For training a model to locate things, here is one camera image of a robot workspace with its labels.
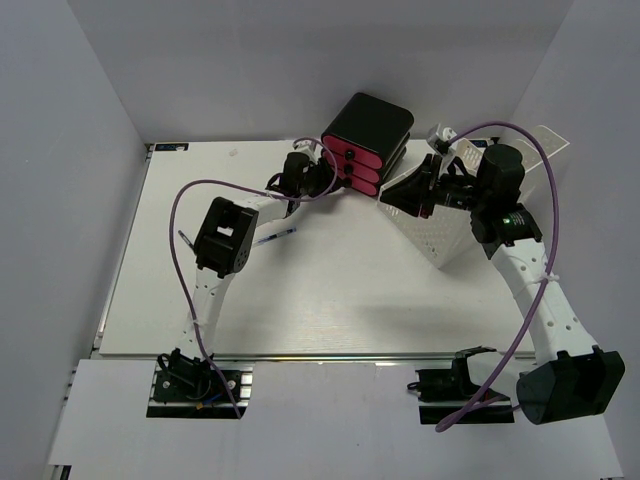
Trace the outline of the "black pink drawer organizer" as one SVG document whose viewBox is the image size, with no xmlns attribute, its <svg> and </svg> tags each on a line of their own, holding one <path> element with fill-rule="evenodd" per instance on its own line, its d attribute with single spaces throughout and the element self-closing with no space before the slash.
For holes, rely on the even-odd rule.
<svg viewBox="0 0 640 480">
<path fill-rule="evenodd" d="M 323 145 L 336 157 L 342 185 L 377 197 L 406 153 L 413 124 L 409 110 L 355 93 L 321 135 Z"/>
</svg>

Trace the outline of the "blue clear pen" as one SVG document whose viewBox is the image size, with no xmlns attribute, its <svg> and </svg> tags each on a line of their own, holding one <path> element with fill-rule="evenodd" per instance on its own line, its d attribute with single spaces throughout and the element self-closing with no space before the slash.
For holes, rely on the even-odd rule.
<svg viewBox="0 0 640 480">
<path fill-rule="evenodd" d="M 252 246 L 257 247 L 257 246 L 260 246 L 260 245 L 264 245 L 264 244 L 266 244 L 268 242 L 271 242 L 271 241 L 274 241 L 276 239 L 279 239 L 279 238 L 291 235 L 293 233 L 296 233 L 296 231 L 297 231 L 296 227 L 291 227 L 291 228 L 288 228 L 288 229 L 285 229 L 285 230 L 281 230 L 281 231 L 276 232 L 276 233 L 272 233 L 272 234 L 267 235 L 267 236 L 265 236 L 263 238 L 255 240 L 253 242 Z"/>
</svg>

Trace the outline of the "purple pen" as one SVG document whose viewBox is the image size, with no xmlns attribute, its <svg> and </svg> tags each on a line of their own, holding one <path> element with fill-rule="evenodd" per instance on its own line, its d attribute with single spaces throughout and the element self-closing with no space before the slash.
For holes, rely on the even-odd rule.
<svg viewBox="0 0 640 480">
<path fill-rule="evenodd" d="M 188 236 L 182 230 L 178 230 L 178 235 L 191 250 L 194 249 L 193 242 L 188 238 Z"/>
</svg>

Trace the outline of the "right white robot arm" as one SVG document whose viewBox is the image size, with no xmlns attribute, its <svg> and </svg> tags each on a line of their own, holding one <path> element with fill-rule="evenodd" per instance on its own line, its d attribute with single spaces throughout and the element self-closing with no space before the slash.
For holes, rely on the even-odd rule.
<svg viewBox="0 0 640 480">
<path fill-rule="evenodd" d="M 429 154 L 410 173 L 384 186 L 379 199 L 415 218 L 436 207 L 470 214 L 472 234 L 506 282 L 522 316 L 516 337 L 530 336 L 535 362 L 474 347 L 456 353 L 447 386 L 467 405 L 440 421 L 442 432 L 482 402 L 504 396 L 533 424 L 600 415 L 625 373 L 616 351 L 603 350 L 578 320 L 545 252 L 542 233 L 520 202 L 525 177 L 522 155 L 514 147 L 491 145 L 476 173 L 460 159 L 447 168 Z"/>
</svg>

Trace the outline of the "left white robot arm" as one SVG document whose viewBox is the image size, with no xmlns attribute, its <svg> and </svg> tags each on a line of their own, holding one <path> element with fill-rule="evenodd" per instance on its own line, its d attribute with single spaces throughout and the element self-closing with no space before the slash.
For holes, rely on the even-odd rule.
<svg viewBox="0 0 640 480">
<path fill-rule="evenodd" d="M 222 304 L 234 277 L 246 266 L 255 231 L 290 217 L 303 203 L 316 201 L 341 188 L 338 161 L 328 147 L 298 147 L 289 152 L 281 172 L 262 189 L 252 189 L 213 179 L 192 181 L 177 193 L 169 217 L 169 248 L 173 266 L 188 306 L 187 326 L 180 349 L 196 354 L 212 369 L 212 353 L 205 338 L 215 333 Z M 248 198 L 212 200 L 191 250 L 195 256 L 195 286 L 187 286 L 176 252 L 175 220 L 182 196 L 199 185 L 217 185 L 245 192 Z"/>
</svg>

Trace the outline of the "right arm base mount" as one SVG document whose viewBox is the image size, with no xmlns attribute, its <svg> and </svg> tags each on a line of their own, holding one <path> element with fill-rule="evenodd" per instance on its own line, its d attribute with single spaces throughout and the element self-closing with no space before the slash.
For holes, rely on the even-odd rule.
<svg viewBox="0 0 640 480">
<path fill-rule="evenodd" d="M 496 353 L 488 347 L 473 347 L 456 352 L 447 368 L 426 368 L 416 371 L 417 380 L 407 385 L 407 391 L 419 400 L 421 425 L 436 425 L 446 416 L 466 404 L 481 384 L 469 378 L 467 359 L 471 356 Z M 461 420 L 463 425 L 490 425 L 514 423 L 510 399 L 489 389 Z"/>
</svg>

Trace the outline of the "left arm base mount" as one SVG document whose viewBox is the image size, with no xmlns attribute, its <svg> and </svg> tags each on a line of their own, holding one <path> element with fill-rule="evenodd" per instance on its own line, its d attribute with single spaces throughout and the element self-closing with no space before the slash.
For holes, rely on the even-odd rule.
<svg viewBox="0 0 640 480">
<path fill-rule="evenodd" d="M 250 372 L 223 370 L 176 348 L 156 358 L 146 410 L 150 419 L 239 420 L 250 396 Z"/>
</svg>

